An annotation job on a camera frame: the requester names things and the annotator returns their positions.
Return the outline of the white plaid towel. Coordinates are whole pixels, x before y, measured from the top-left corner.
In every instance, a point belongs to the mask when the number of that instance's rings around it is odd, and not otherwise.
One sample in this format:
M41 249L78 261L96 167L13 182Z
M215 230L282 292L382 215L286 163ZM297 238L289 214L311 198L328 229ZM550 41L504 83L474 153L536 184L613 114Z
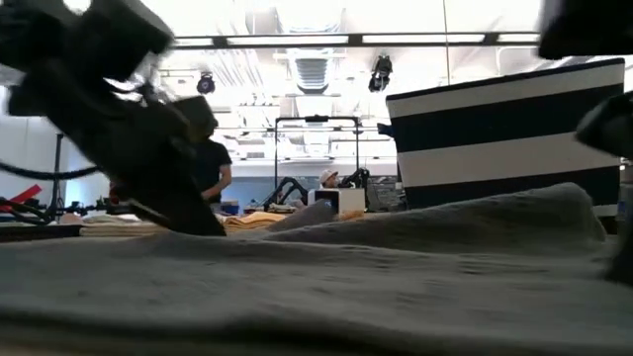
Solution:
M83 219L79 234L89 237L145 236L166 232L166 228L153 222L140 220L134 215L99 215Z

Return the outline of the long ceiling light bar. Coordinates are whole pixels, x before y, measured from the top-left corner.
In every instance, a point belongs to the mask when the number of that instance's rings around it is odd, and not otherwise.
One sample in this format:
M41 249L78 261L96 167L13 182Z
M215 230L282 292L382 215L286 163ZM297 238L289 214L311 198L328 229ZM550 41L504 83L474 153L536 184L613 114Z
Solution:
M536 46L534 32L454 33L305 33L249 36L177 37L179 50L329 48L329 47L468 47Z

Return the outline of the orange towel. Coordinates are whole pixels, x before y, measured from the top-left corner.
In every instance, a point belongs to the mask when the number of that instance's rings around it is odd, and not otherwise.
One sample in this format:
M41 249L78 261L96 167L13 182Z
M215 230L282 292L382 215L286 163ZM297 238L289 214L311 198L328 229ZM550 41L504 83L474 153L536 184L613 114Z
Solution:
M218 216L227 233L261 229L271 224L280 222L286 217L287 215L266 212L254 212L250 215L245 216Z

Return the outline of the dark grey towel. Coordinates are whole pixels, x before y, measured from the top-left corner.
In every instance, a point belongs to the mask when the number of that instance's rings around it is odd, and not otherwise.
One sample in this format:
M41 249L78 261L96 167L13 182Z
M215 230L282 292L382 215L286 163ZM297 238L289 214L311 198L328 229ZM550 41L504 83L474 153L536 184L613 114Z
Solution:
M574 184L228 237L0 244L0 356L633 356Z

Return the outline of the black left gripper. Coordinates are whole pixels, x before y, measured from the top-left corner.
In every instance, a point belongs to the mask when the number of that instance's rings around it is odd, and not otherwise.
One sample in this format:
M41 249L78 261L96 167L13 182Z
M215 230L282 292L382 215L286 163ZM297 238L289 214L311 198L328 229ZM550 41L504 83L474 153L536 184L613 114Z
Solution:
M64 0L0 0L0 64L24 74L10 89L10 113L46 116L102 166L141 218L188 234L225 235L192 174L195 143L219 124L207 99L149 106L147 78L123 88L149 54L125 81L79 75L62 55L83 12Z

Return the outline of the navy white striped fabric bin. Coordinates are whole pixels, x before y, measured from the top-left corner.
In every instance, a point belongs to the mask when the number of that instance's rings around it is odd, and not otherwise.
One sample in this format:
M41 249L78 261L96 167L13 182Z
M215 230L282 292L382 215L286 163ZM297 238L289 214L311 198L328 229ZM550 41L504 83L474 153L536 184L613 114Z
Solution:
M617 213L620 160L575 139L583 115L624 90L621 57L392 94L386 104L412 209L561 183Z

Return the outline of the white device with blue display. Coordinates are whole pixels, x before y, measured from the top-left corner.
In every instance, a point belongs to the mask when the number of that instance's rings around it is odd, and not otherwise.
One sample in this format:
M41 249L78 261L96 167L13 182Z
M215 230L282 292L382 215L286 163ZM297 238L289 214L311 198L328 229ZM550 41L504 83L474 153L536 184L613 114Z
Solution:
M338 189L312 189L308 192L308 204L324 201L335 214L340 213L340 191Z

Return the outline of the black ceiling spotlight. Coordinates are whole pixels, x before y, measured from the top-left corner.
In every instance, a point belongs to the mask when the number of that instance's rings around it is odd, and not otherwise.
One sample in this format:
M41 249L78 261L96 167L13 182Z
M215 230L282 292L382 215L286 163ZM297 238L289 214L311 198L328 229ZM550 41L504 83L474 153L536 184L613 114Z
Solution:
M388 55L380 55L372 70L371 78L368 84L370 92L382 92L389 85L390 75L393 72L393 65Z
M197 92L207 95L216 91L216 83L212 72L202 72L196 86Z

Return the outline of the black aluminium table frame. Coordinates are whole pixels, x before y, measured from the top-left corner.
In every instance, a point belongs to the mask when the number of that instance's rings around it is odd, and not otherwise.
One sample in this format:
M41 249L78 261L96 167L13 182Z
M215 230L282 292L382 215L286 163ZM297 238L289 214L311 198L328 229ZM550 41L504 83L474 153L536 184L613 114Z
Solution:
M80 225L73 224L2 225L0 243L76 237L80 229Z

